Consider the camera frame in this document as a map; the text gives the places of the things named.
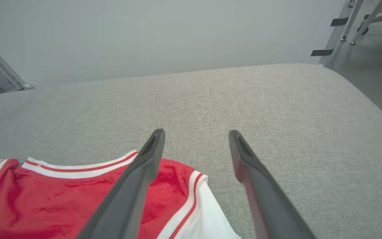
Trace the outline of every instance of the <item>gray tablecloth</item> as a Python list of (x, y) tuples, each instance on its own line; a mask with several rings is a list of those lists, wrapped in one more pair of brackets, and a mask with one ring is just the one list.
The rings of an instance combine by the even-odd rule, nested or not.
[(283, 64), (60, 85), (0, 95), (0, 159), (116, 159), (166, 131), (164, 157), (209, 176), (254, 237), (228, 132), (239, 130), (319, 238), (382, 238), (382, 112), (337, 73)]

